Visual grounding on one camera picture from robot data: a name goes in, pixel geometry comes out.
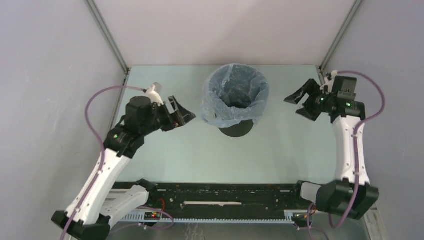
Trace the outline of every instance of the wall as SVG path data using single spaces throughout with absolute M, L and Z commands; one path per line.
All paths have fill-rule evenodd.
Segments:
M 354 0 L 98 0 L 130 66 L 319 65 Z
M 54 240 L 100 145 L 88 99 L 124 73 L 83 0 L 0 2 L 0 239 Z M 105 136 L 118 93 L 90 108 Z
M 367 74 L 386 95 L 383 115 L 365 126 L 364 154 L 393 240 L 423 235 L 423 11 L 422 0 L 364 1 L 327 68 Z M 380 97 L 366 80 L 356 92 L 368 116 L 378 111 Z

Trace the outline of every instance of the metal frame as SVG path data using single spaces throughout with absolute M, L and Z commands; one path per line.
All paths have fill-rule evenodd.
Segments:
M 352 7 L 350 8 L 349 13 L 347 14 L 346 18 L 344 19 L 343 24 L 341 25 L 340 29 L 338 30 L 337 35 L 335 36 L 334 41 L 332 42 L 330 48 L 328 49 L 327 54 L 325 55 L 324 59 L 321 63 L 321 71 L 324 71 L 327 68 L 327 65 L 329 64 L 334 52 L 337 49 L 337 46 L 339 45 L 340 41 L 342 40 L 343 36 L 345 35 L 347 29 L 349 28 L 352 20 L 354 19 L 355 15 L 357 14 L 362 2 L 364 0 L 355 0 Z
M 109 31 L 109 28 L 106 25 L 106 22 L 103 19 L 102 14 L 100 13 L 99 8 L 97 7 L 97 4 L 95 3 L 94 0 L 84 0 L 84 1 L 87 4 L 87 7 L 90 10 L 90 12 L 93 14 L 94 20 L 97 23 L 98 28 L 100 29 L 101 33 L 105 37 L 107 44 L 112 49 L 112 52 L 115 54 L 123 72 L 125 74 L 128 74 L 128 71 L 129 71 L 128 65 L 125 62 L 124 57 L 122 56 L 121 52 L 119 51 L 119 48 L 118 48 L 114 38 L 112 37 L 112 34 Z

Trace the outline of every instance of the white table surface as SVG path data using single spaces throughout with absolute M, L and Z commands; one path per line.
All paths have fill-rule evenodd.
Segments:
M 118 182 L 146 179 L 169 183 L 292 184 L 298 180 L 328 183 L 336 169 L 335 137 L 327 114 L 316 122 L 295 111 L 301 105 L 284 102 L 308 79 L 318 81 L 313 65 L 258 65 L 270 84 L 263 118 L 239 138 L 224 135 L 201 118 L 202 86 L 219 66 L 134 66 L 128 86 L 162 84 L 162 99 L 176 100 L 197 118 L 169 132 L 145 138 Z M 125 90 L 125 105 L 142 93 Z

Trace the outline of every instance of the plastic bag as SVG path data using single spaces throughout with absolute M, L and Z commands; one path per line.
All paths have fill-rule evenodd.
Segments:
M 229 128 L 241 121 L 262 117 L 270 86 L 253 67 L 228 64 L 213 72 L 203 85 L 202 119 L 218 128 Z

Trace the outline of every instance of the gray wall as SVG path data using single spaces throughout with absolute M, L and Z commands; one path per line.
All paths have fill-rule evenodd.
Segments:
M 0 239 L 54 240 L 100 146 L 88 99 L 124 73 L 83 0 L 0 2 Z M 118 93 L 90 108 L 104 136 Z
M 390 239 L 422 239 L 424 222 L 424 1 L 364 1 L 327 71 L 360 71 L 387 98 L 381 117 L 367 123 L 364 154 L 377 207 Z M 378 111 L 377 91 L 359 79 L 357 100 L 368 116 Z

